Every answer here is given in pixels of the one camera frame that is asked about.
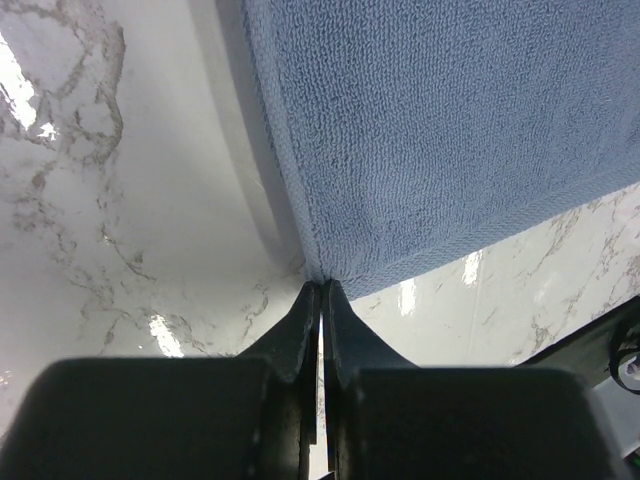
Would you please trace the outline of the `blue towel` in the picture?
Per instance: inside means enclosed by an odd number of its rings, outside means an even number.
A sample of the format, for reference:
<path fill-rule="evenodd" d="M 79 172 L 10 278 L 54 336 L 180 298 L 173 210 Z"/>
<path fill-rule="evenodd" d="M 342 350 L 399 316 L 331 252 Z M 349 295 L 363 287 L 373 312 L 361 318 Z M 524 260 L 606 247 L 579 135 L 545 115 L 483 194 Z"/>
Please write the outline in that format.
<path fill-rule="evenodd" d="M 246 1 L 309 278 L 354 298 L 639 179 L 635 1 Z"/>

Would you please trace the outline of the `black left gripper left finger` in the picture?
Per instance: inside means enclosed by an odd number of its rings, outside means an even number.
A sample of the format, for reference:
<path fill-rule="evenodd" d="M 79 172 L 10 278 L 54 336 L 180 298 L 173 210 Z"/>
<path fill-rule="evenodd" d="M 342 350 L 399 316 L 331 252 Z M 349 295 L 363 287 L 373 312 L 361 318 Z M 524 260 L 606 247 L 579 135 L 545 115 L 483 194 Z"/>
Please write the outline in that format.
<path fill-rule="evenodd" d="M 79 358 L 29 388 L 5 479 L 304 479 L 316 441 L 320 288 L 231 357 Z"/>

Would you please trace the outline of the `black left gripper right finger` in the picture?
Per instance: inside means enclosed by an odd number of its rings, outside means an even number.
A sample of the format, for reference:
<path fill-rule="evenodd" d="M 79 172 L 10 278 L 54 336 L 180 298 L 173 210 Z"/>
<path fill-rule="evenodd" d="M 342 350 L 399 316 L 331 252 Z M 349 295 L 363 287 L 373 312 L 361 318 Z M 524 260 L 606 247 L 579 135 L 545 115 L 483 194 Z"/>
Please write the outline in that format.
<path fill-rule="evenodd" d="M 595 387 L 544 366 L 420 367 L 322 289 L 336 479 L 631 479 Z"/>

